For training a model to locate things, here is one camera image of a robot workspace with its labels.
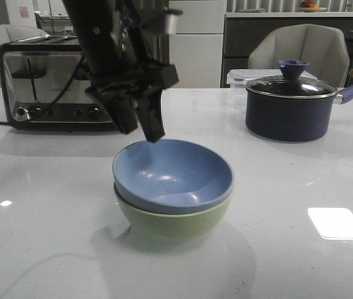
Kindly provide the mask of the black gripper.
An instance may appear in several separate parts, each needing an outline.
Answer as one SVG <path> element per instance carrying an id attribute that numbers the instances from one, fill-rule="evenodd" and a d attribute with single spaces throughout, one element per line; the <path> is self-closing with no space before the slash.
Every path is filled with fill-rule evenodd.
<path id="1" fill-rule="evenodd" d="M 145 62 L 132 70 L 119 72 L 113 75 L 94 75 L 86 71 L 85 76 L 90 81 L 90 87 L 85 94 L 91 99 L 104 103 L 107 92 L 120 95 L 126 92 L 142 92 L 149 86 L 159 87 L 158 90 L 149 90 L 136 98 L 137 107 L 134 110 L 129 98 L 115 98 L 109 103 L 109 112 L 118 130 L 129 134 L 137 129 L 137 119 L 142 127 L 146 140 L 156 143 L 164 135 L 162 122 L 161 96 L 162 90 L 168 89 L 179 82 L 177 69 L 173 64 L 163 62 Z"/>

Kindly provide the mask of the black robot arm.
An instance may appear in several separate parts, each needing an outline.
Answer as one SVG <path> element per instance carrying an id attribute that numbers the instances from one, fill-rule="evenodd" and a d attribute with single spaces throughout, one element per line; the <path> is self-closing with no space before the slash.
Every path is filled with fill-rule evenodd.
<path id="1" fill-rule="evenodd" d="M 178 83 L 173 64 L 153 58 L 144 32 L 176 32 L 179 9 L 142 9 L 132 1 L 64 1 L 79 40 L 91 86 L 86 94 L 108 111 L 115 126 L 129 134 L 140 126 L 146 140 L 165 134 L 161 96 Z"/>

